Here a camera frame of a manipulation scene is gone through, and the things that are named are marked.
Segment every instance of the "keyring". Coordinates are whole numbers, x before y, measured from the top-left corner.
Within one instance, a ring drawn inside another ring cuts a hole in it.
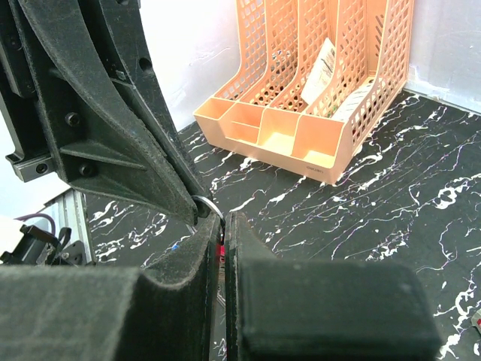
[[[194,201],[204,203],[206,206],[210,208],[212,212],[217,214],[220,218],[220,226],[222,228],[222,236],[221,236],[221,244],[224,244],[224,237],[225,237],[225,218],[222,212],[220,211],[219,207],[216,206],[214,202],[212,202],[209,198],[204,196],[192,196]]]

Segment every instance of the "mesh plastic panel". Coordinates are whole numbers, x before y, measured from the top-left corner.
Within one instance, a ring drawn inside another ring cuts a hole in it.
[[[329,37],[334,41],[328,0],[298,0],[298,33],[299,59],[295,78],[270,104],[272,108],[303,111],[307,107],[301,98],[302,89],[324,40]]]
[[[380,67],[373,89],[351,119],[354,148],[357,148],[375,127],[407,79],[412,12],[412,0],[397,0],[388,3],[386,15],[376,16],[377,32],[380,30],[380,20],[386,17]]]
[[[240,69],[214,95],[235,100],[265,73],[267,65],[264,0],[238,0]]]
[[[384,29],[384,14],[377,14],[375,16],[376,22],[375,27],[376,28],[376,34],[375,38],[376,40],[374,41],[374,47],[376,48],[376,57],[379,58],[379,53],[381,51],[381,38],[383,37],[383,29]]]
[[[340,0],[336,36],[336,63],[331,83],[306,113],[331,116],[368,75],[366,0]]]
[[[268,105],[295,75],[298,61],[297,1],[265,0],[268,67],[242,102]]]

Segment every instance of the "screw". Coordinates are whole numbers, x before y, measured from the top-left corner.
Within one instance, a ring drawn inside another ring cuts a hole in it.
[[[77,113],[68,113],[65,115],[65,122],[67,122],[69,126],[79,126],[80,117]]]
[[[20,43],[20,40],[15,35],[8,37],[8,46],[13,50],[22,49],[22,43]]]
[[[33,93],[35,91],[35,88],[33,87],[33,84],[30,83],[29,81],[25,82],[25,88],[27,88],[27,90],[31,93]]]
[[[48,165],[46,165],[45,163],[41,163],[37,165],[37,168],[35,170],[37,171],[37,173],[43,174],[48,170]]]
[[[92,177],[93,174],[94,174],[94,168],[92,165],[90,165],[89,163],[84,163],[82,164],[78,171],[80,172],[81,175],[83,175],[84,177]]]

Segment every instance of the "white wall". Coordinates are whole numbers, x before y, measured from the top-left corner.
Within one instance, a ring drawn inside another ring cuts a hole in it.
[[[408,89],[481,113],[480,5],[415,0]]]
[[[177,129],[237,72],[235,0],[142,0],[154,70]]]

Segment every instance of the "black marble surface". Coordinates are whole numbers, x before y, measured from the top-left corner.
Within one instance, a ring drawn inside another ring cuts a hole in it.
[[[182,137],[221,210],[245,212],[273,252],[411,267],[443,338],[438,358],[479,359],[470,327],[481,308],[478,116],[402,93],[334,187],[211,147],[197,125]],[[87,204],[102,265],[145,266],[189,236],[145,208],[93,196]],[[212,359],[225,357],[222,331]]]

